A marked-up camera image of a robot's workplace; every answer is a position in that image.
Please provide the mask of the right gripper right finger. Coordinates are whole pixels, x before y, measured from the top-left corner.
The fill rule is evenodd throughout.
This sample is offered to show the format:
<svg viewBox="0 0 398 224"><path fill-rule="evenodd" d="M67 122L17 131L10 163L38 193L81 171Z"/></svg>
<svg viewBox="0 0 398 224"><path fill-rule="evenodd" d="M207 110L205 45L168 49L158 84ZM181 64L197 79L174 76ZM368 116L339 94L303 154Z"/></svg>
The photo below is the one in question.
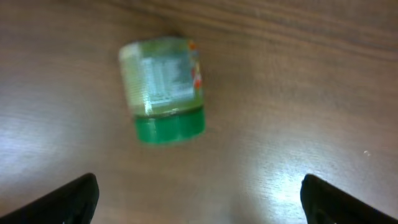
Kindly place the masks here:
<svg viewBox="0 0 398 224"><path fill-rule="evenodd" d="M300 200L308 224L397 224L397 219L313 174L304 177Z"/></svg>

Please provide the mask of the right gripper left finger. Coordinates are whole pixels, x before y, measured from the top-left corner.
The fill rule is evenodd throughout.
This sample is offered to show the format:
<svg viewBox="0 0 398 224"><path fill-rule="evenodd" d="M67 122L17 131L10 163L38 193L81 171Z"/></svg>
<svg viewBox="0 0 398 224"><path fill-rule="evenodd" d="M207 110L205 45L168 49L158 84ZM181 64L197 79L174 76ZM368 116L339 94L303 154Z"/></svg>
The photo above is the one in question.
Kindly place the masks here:
<svg viewBox="0 0 398 224"><path fill-rule="evenodd" d="M1 224L90 224L100 191L87 173L1 217Z"/></svg>

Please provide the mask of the green lid jar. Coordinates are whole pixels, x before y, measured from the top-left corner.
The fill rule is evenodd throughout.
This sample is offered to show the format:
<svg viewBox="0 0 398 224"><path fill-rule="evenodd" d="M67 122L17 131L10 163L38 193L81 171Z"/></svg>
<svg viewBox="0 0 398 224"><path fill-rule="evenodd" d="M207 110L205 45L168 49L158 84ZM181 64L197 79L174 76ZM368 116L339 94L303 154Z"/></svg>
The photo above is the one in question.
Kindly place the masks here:
<svg viewBox="0 0 398 224"><path fill-rule="evenodd" d="M165 36L127 44L119 50L119 64L140 141L168 144L204 132L203 79L192 39Z"/></svg>

